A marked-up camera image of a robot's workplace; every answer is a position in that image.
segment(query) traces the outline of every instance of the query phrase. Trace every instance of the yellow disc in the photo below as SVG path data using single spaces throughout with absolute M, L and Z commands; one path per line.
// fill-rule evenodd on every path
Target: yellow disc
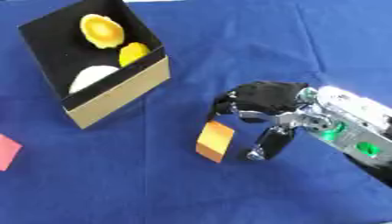
M 144 57 L 150 52 L 147 45 L 142 43 L 130 43 L 129 45 L 123 47 L 120 51 L 120 65 L 126 67 L 127 65 L 135 62 L 136 60 Z
M 97 48 L 116 48 L 124 42 L 123 28 L 109 17 L 89 14 L 80 21 L 80 29 L 86 39 Z

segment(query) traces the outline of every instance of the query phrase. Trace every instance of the yellow object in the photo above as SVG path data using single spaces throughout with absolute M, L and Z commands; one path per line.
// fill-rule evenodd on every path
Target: yellow object
M 150 49 L 142 43 L 130 43 L 120 51 L 120 65 L 126 67 L 130 63 L 144 57 L 150 52 Z
M 80 29 L 86 39 L 97 48 L 116 48 L 124 42 L 123 28 L 111 20 L 96 14 L 89 14 L 80 21 Z
M 196 144 L 196 151 L 202 156 L 220 163 L 226 154 L 235 132 L 219 122 L 208 122 Z

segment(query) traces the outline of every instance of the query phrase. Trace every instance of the table surface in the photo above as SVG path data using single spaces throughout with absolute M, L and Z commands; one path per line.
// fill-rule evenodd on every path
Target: table surface
M 17 29 L 71 2 L 0 2 L 0 133 L 24 146 L 0 173 L 0 223 L 392 220 L 392 189 L 306 133 L 272 161 L 244 163 L 235 154 L 265 126 L 227 116 L 236 133 L 223 163 L 195 153 L 212 99 L 241 83 L 333 84 L 392 106 L 390 1 L 133 3 L 172 79 L 85 130 Z

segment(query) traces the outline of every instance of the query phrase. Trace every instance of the wooden block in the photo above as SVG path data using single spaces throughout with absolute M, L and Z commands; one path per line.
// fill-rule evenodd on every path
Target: wooden block
M 4 172 L 10 166 L 22 145 L 0 134 L 0 171 Z
M 233 138 L 234 131 L 219 122 L 208 122 L 196 144 L 196 151 L 202 156 L 220 163 Z

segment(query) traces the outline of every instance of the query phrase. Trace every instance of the open box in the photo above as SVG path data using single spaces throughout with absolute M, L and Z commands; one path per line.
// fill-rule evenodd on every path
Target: open box
M 98 49 L 80 29 L 87 14 L 110 17 L 122 26 L 125 41 Z M 65 111 L 86 128 L 170 78 L 169 62 L 159 39 L 122 0 L 84 0 L 19 27 Z M 78 73 L 91 66 L 120 67 L 119 51 L 131 42 L 151 52 L 74 94 L 68 90 Z

